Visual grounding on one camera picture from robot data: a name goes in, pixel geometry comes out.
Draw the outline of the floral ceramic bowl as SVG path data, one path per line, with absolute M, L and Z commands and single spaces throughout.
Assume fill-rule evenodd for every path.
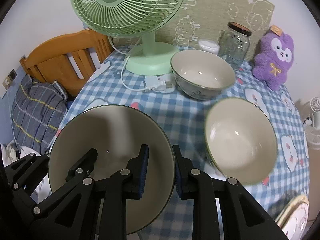
M 151 224 L 167 205 L 175 181 L 175 158 L 163 129 L 145 113 L 128 106 L 102 105 L 73 118 L 59 133 L 50 150 L 49 185 L 55 192 L 66 182 L 68 170 L 90 149 L 98 152 L 94 180 L 110 177 L 149 147 L 144 192 L 127 201 L 127 233 Z
M 225 60 L 206 51 L 179 51 L 170 63 L 177 85 L 196 100 L 210 100 L 236 80 L 234 69 Z
M 243 185 L 263 181 L 278 156 L 274 128 L 253 103 L 242 98 L 219 100 L 204 122 L 207 158 L 225 177 Z

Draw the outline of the white red-trimmed plate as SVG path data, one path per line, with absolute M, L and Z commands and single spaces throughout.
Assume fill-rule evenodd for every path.
M 290 207 L 289 214 L 281 228 L 288 239 L 301 239 L 308 222 L 308 216 L 308 203 L 299 202 Z

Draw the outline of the round yellow flower plate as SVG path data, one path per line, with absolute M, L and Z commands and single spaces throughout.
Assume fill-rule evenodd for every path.
M 276 218 L 277 225 L 282 228 L 286 221 L 289 219 L 289 217 L 292 215 L 292 213 L 298 209 L 301 205 L 304 205 L 304 213 L 305 218 L 308 220 L 309 216 L 309 200 L 305 194 L 300 194 L 294 198 L 292 198 L 289 203 L 284 207 L 284 209 L 281 211 L 281 213 Z

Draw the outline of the grey plaid pillow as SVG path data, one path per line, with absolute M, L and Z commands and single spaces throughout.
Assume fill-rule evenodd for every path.
M 67 93 L 57 81 L 41 83 L 27 74 L 19 84 L 11 108 L 16 144 L 45 154 L 66 112 Z

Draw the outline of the blue checkered tablecloth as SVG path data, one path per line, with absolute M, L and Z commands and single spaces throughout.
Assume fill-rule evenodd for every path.
M 213 100 L 197 101 L 179 88 L 166 92 L 143 93 L 143 87 L 158 83 L 160 77 L 142 77 L 122 69 L 124 55 L 114 52 L 80 91 L 71 104 L 60 127 L 64 128 L 85 110 L 103 104 L 126 105 L 153 118 L 163 128 L 170 141 L 178 144 L 186 157 L 204 168 L 212 177 L 220 173 L 206 159 L 204 146 L 204 116 Z M 281 86 L 276 92 L 252 76 L 251 66 L 244 62 L 236 71 L 236 82 L 222 92 L 221 98 L 237 97 L 256 102 L 268 115 L 278 139 L 289 139 L 295 147 L 297 163 L 289 168 L 283 146 L 274 169 L 262 181 L 249 186 L 248 191 L 272 216 L 277 217 L 285 205 L 299 194 L 309 194 L 309 154 L 302 121 L 289 91 Z

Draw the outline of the wooden bed headboard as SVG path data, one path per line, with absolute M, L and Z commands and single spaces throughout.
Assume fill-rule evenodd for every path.
M 57 81 L 76 97 L 95 71 L 90 48 L 95 50 L 100 63 L 114 51 L 106 35 L 89 29 L 43 42 L 28 57 L 22 57 L 20 64 L 41 83 Z

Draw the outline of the white standing fan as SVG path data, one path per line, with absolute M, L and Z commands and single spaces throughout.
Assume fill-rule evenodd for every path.
M 302 111 L 303 127 L 308 145 L 319 150 L 319 97 L 312 98 L 307 102 Z

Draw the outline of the cotton swab container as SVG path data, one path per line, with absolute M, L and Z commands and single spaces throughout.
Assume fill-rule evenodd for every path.
M 218 55 L 220 50 L 219 44 L 211 40 L 199 40 L 199 48 L 215 55 Z

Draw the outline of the green desk fan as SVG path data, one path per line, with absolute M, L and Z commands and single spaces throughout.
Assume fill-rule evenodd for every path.
M 155 32 L 178 12 L 183 0 L 71 0 L 77 16 L 94 31 L 108 37 L 141 38 L 124 61 L 126 70 L 143 76 L 172 71 L 172 44 L 157 42 Z

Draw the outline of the purple plush bunny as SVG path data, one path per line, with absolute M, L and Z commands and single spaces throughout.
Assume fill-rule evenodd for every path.
M 294 60 L 294 41 L 286 33 L 268 31 L 260 40 L 260 53 L 254 57 L 253 76 L 277 91 L 287 80 Z

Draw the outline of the glass jar black lid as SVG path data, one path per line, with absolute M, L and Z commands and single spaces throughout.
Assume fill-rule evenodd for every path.
M 220 39 L 219 57 L 234 70 L 239 69 L 248 52 L 252 32 L 245 26 L 229 21 L 228 30 Z

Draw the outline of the wall power outlet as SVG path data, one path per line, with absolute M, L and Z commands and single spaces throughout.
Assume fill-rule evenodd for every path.
M 16 73 L 16 71 L 13 69 L 9 74 L 8 74 L 8 76 L 4 79 L 4 81 L 3 81 L 3 86 L 4 86 L 4 88 L 5 89 L 8 89 L 10 86 L 11 86 L 11 84 L 12 84 L 12 82 L 15 80 L 15 78 L 17 77 L 17 73 Z

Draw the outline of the green patterned wall mat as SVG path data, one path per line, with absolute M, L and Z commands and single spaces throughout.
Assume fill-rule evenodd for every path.
M 198 48 L 199 40 L 219 42 L 229 22 L 248 28 L 252 35 L 245 59 L 256 54 L 269 28 L 274 5 L 267 0 L 184 0 L 177 14 L 155 32 L 158 42 Z

